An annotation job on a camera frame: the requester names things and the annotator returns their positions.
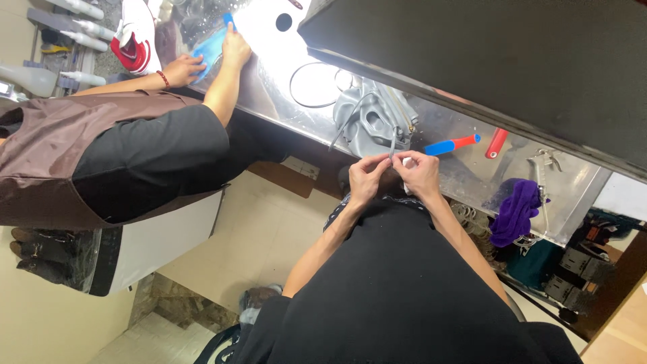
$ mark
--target spray gun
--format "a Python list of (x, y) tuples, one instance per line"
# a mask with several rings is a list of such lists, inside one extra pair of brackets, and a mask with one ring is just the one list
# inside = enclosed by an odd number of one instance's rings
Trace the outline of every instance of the spray gun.
[(554, 152), (547, 149), (539, 149), (534, 157), (527, 159), (532, 166), (534, 172), (534, 180), (537, 182), (537, 189), (539, 190), (539, 199), (542, 203), (543, 214), (543, 229), (544, 232), (535, 238), (528, 238), (527, 236), (520, 236), (514, 243), (518, 246), (529, 247), (534, 243), (545, 238), (548, 234), (548, 212), (546, 210), (546, 203), (548, 202), (548, 192), (546, 189), (546, 166), (556, 168), (559, 172), (562, 171), (559, 161), (555, 158)]

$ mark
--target purple cloth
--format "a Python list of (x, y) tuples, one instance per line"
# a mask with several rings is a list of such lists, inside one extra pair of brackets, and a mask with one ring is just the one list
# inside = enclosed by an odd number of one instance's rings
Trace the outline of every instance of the purple cloth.
[(542, 206), (537, 182), (511, 178), (501, 187), (508, 187), (511, 183), (514, 183), (512, 195), (503, 200), (499, 216), (490, 224), (490, 242), (497, 247), (510, 245), (519, 236), (529, 234), (530, 218), (539, 215), (538, 209)]

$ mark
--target hand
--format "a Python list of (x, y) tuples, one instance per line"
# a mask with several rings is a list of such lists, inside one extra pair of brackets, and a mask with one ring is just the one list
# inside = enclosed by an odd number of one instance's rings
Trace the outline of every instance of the hand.
[(375, 197), (380, 184), (380, 176), (391, 165), (389, 154), (384, 153), (373, 157), (364, 157), (353, 164), (348, 171), (351, 182), (351, 200), (349, 204), (366, 207)]
[(186, 86), (198, 79), (197, 76), (192, 76), (192, 73), (203, 71), (206, 68), (206, 65), (200, 65), (202, 60), (202, 56), (193, 58), (183, 54), (180, 58), (169, 63), (162, 73), (166, 76), (171, 87)]
[[(402, 160), (407, 157), (411, 157), (418, 164), (414, 170), (402, 165)], [(413, 150), (393, 156), (393, 169), (400, 174), (407, 187), (423, 202), (442, 197), (438, 179), (438, 163), (437, 157)]]
[(234, 24), (227, 24), (227, 35), (223, 42), (223, 67), (233, 67), (240, 71), (251, 55), (249, 44), (240, 33), (234, 32)]

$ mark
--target forearm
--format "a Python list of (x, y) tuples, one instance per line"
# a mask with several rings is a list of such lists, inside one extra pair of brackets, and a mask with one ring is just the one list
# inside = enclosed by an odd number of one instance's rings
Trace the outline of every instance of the forearm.
[(283, 295), (294, 296), (314, 276), (355, 226), (363, 208), (349, 203), (313, 246), (299, 259), (287, 277)]
[(135, 90), (162, 90), (166, 88), (164, 79), (157, 73), (149, 74), (144, 77), (134, 78), (109, 84), (105, 86), (93, 87), (85, 91), (80, 91), (72, 96), (97, 95), (100, 93), (128, 92)]
[(215, 113), (225, 127), (229, 124), (238, 101), (240, 78), (240, 68), (223, 64), (204, 96), (203, 104)]
[(467, 235), (461, 224), (456, 220), (447, 201), (442, 196), (437, 195), (424, 198), (422, 202), (431, 213), (436, 230), (449, 241), (454, 249), (463, 257), (465, 262), (483, 279), (485, 284), (492, 288), (509, 305), (510, 303), (508, 302), (501, 281), (499, 281), (496, 273), (492, 270), (485, 258), (483, 258), (483, 255), (481, 255), (481, 252), (474, 245), (474, 242)]

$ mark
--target person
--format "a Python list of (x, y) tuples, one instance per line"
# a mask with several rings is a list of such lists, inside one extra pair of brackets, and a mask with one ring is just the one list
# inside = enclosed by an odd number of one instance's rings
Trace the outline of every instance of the person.
[[(581, 363), (561, 328), (513, 314), (442, 197), (438, 164), (409, 151), (351, 166), (350, 195), (243, 331), (234, 363)], [(390, 166), (417, 199), (374, 199)]]
[(202, 57), (182, 55), (160, 74), (0, 109), (0, 225), (141, 220), (214, 193), (261, 159), (257, 143), (226, 130), (252, 52), (232, 27), (202, 102), (163, 91), (205, 69)]

